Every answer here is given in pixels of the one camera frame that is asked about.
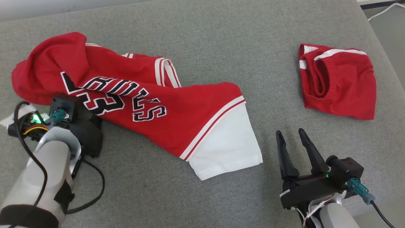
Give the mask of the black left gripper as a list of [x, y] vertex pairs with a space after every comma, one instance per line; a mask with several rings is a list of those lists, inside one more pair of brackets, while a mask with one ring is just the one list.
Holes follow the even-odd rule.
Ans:
[[67, 114], [67, 128], [79, 140], [85, 154], [99, 157], [103, 146], [102, 119], [85, 108], [72, 108]]

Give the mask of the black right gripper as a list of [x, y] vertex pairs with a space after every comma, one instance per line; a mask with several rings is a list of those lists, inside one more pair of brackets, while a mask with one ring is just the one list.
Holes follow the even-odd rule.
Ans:
[[342, 204], [342, 199], [346, 196], [348, 190], [348, 175], [325, 174], [329, 171], [329, 167], [305, 130], [299, 128], [298, 134], [302, 145], [307, 151], [312, 167], [311, 174], [313, 175], [301, 177], [299, 177], [300, 173], [294, 167], [289, 156], [282, 132], [278, 130], [275, 134], [280, 174], [284, 181], [283, 191], [285, 193], [280, 197], [283, 208], [303, 207], [305, 209], [308, 206], [311, 209], [318, 200], [322, 201], [333, 194], [334, 196], [326, 204]]

